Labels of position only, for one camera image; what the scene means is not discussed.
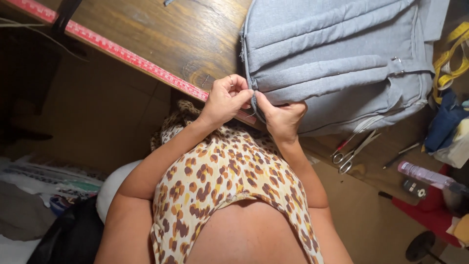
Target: leopard print top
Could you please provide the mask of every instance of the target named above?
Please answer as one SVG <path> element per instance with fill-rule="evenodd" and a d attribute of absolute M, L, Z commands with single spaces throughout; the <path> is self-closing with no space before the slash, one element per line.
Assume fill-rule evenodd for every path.
<path fill-rule="evenodd" d="M 188 101 L 153 135 L 155 150 L 199 115 Z M 322 264 L 301 182 L 268 135 L 225 124 L 182 155 L 158 183 L 151 241 L 157 263 L 185 263 L 194 241 L 215 210 L 239 200 L 261 199 L 285 214 L 312 264 Z"/>

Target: silver scissors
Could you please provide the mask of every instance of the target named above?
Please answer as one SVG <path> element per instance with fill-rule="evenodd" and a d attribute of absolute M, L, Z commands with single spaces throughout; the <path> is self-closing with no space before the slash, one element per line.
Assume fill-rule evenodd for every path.
<path fill-rule="evenodd" d="M 358 148 L 352 149 L 350 152 L 348 152 L 345 155 L 342 153 L 337 153 L 336 155 L 334 155 L 334 157 L 332 158 L 332 162 L 334 164 L 339 164 L 343 162 L 348 156 L 350 156 L 350 158 L 348 158 L 348 160 L 339 167 L 339 174 L 347 173 L 347 171 L 350 170 L 350 168 L 352 168 L 352 159 L 355 157 L 355 155 L 357 155 L 358 152 L 360 152 L 366 145 L 372 142 L 375 138 L 381 135 L 381 133 L 375 135 L 376 131 L 377 131 L 376 129 L 373 130 L 368 135 L 368 137 L 360 144 Z"/>

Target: hand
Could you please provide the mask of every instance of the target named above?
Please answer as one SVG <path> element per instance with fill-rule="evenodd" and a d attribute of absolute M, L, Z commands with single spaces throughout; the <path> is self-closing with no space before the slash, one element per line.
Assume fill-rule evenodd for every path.
<path fill-rule="evenodd" d="M 198 120 L 217 129 L 236 116 L 239 109 L 250 108 L 253 93 L 246 79 L 237 74 L 216 80 Z"/>
<path fill-rule="evenodd" d="M 261 92 L 256 91 L 257 105 L 264 112 L 267 130 L 277 144 L 293 144 L 298 139 L 298 126 L 308 110 L 304 101 L 286 106 L 273 106 Z"/>

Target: measuring ruler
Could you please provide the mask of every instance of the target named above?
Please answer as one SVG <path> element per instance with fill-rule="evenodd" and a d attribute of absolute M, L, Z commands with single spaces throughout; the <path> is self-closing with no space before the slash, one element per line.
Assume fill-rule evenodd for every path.
<path fill-rule="evenodd" d="M 34 0 L 5 0 L 18 8 L 46 21 L 49 23 L 54 23 L 57 13 Z M 179 90 L 199 99 L 202 101 L 207 101 L 208 92 L 184 81 L 183 79 L 177 77 L 176 75 L 168 72 L 167 70 L 158 67 L 154 63 L 138 56 L 137 54 L 125 49 L 116 43 L 98 35 L 97 33 L 89 30 L 88 28 L 70 20 L 65 29 L 67 32 L 77 36 L 80 39 L 83 39 L 94 46 L 99 47 L 102 50 L 107 51 L 108 53 L 118 57 L 121 60 L 126 61 L 152 75 L 156 76 L 158 79 L 163 82 L 178 88 Z M 247 123 L 254 124 L 256 118 L 249 116 L 243 111 L 239 111 L 236 114 L 238 119 L 244 120 Z"/>

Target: wooden table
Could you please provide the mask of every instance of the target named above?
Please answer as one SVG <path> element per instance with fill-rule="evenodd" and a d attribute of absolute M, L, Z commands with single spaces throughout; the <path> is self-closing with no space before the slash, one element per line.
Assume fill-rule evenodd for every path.
<path fill-rule="evenodd" d="M 38 2 L 57 10 L 61 0 Z M 238 32 L 250 2 L 175 0 L 165 7 L 163 0 L 83 0 L 72 20 L 177 77 L 208 89 L 215 79 L 232 73 L 242 74 Z M 354 159 L 349 174 L 408 203 L 416 204 L 418 199 L 404 192 L 401 187 L 404 178 L 396 170 L 397 164 L 387 170 L 382 167 L 399 150 L 422 139 L 431 118 L 432 112 L 427 107 L 392 127 L 381 129 L 383 134 Z M 265 129 L 259 121 L 253 126 Z M 330 155 L 347 136 L 340 134 L 301 138 L 301 143 L 307 153 L 336 167 Z M 365 136 L 354 137 L 342 151 L 349 151 Z M 417 149 L 405 159 L 432 171 L 438 171 L 442 165 Z"/>

